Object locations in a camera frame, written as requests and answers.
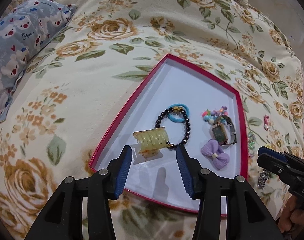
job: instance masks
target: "black bead bracelet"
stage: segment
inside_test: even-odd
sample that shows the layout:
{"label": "black bead bracelet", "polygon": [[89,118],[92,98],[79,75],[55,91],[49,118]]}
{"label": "black bead bracelet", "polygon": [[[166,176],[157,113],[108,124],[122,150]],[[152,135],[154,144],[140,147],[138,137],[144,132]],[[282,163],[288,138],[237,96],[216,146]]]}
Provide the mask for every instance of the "black bead bracelet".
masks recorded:
{"label": "black bead bracelet", "polygon": [[[164,112],[161,112],[161,114],[158,116],[158,118],[156,120],[155,128],[160,128],[160,123],[161,123],[162,119],[169,113],[173,113],[173,112],[178,113],[178,114],[179,113],[183,114],[183,118],[185,121],[185,135],[179,144],[185,145],[188,142],[191,128],[190,128],[190,123],[189,123],[190,119],[188,119],[188,115],[186,114],[183,107],[175,106],[175,107],[170,107],[169,109],[165,109]],[[170,143],[170,142],[166,142],[166,143],[171,145],[170,147],[168,147],[169,150],[176,149],[179,146],[179,144],[174,145],[173,143]]]}

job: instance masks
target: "human hand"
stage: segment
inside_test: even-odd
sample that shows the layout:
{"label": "human hand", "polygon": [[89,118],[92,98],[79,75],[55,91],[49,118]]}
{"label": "human hand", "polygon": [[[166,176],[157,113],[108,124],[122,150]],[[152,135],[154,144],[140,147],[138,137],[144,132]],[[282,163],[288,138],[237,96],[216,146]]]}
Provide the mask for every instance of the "human hand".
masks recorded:
{"label": "human hand", "polygon": [[304,211],[301,209],[295,209],[296,204],[297,197],[291,196],[282,211],[278,223],[281,233],[284,231],[290,231],[293,224],[304,226]]}

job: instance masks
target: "watch face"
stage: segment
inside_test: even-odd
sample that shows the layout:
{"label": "watch face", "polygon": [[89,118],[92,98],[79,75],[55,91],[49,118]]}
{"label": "watch face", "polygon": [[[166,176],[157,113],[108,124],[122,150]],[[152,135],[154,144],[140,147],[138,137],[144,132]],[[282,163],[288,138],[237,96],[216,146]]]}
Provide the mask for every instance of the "watch face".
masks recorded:
{"label": "watch face", "polygon": [[228,138],[225,134],[224,128],[221,125],[216,125],[212,128],[214,138],[219,142],[227,142]]}

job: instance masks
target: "floral bedsheet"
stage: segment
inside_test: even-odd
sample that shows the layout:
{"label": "floral bedsheet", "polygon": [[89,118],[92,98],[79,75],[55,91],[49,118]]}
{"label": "floral bedsheet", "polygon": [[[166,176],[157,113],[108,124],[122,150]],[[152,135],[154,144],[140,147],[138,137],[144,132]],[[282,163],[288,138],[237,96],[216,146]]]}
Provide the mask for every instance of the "floral bedsheet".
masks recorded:
{"label": "floral bedsheet", "polygon": [[[77,4],[75,17],[28,64],[0,124],[0,218],[16,239],[25,237],[66,176],[92,174],[88,162],[96,145],[167,53],[240,92],[254,150],[269,144],[304,158],[300,61],[260,11],[243,7],[241,0],[56,1]],[[256,158],[249,157],[248,181],[277,217],[289,197],[287,186],[271,175],[264,190],[258,189],[262,169]],[[110,208],[117,239],[192,238],[193,214],[127,192]]]}

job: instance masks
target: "metal screw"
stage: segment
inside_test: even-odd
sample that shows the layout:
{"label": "metal screw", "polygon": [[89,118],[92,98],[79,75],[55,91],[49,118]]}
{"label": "metal screw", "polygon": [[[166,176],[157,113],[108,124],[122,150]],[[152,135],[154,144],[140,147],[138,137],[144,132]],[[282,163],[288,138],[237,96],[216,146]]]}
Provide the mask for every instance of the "metal screw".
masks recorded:
{"label": "metal screw", "polygon": [[65,183],[71,183],[73,181],[73,177],[66,177],[65,179],[64,179],[64,182]]}
{"label": "metal screw", "polygon": [[236,180],[239,181],[239,182],[244,182],[245,178],[241,175],[238,175],[238,176],[236,176]]}
{"label": "metal screw", "polygon": [[205,168],[201,169],[200,172],[201,172],[202,174],[204,174],[204,175],[210,174],[210,170],[209,170],[209,169],[205,169]]}
{"label": "metal screw", "polygon": [[101,169],[101,170],[99,170],[99,174],[100,175],[107,175],[108,174],[108,170],[107,169]]}

